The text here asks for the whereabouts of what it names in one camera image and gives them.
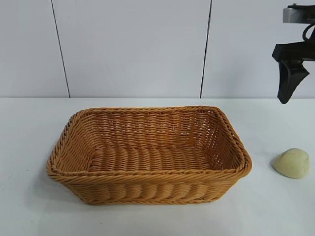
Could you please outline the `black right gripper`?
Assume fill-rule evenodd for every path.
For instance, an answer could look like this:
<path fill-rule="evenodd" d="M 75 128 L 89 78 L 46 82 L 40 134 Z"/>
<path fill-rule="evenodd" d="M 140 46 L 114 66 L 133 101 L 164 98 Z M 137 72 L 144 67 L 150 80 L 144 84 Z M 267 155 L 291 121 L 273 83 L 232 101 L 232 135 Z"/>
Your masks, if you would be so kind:
<path fill-rule="evenodd" d="M 279 61 L 280 81 L 277 97 L 282 104 L 286 104 L 298 85 L 309 75 L 303 66 L 303 60 L 315 60 L 315 44 L 305 41 L 277 44 L 272 57 Z"/>

